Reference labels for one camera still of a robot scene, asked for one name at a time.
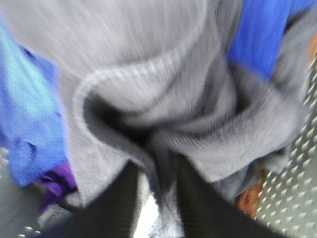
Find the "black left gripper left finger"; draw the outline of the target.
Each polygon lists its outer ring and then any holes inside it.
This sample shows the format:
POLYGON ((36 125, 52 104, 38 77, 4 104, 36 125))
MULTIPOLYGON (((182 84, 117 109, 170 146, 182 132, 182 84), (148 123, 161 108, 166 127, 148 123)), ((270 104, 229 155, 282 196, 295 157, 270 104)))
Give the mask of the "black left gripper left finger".
POLYGON ((137 205, 138 168, 126 164, 114 182, 88 207, 42 238, 129 238, 137 205))

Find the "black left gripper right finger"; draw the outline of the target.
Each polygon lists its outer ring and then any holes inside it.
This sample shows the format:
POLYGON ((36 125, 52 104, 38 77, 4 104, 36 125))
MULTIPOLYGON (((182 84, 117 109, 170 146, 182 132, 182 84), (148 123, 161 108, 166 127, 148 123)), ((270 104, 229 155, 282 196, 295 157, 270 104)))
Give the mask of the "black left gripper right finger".
POLYGON ((176 157, 177 200, 187 238, 278 238, 244 215, 203 180, 190 162, 176 157))

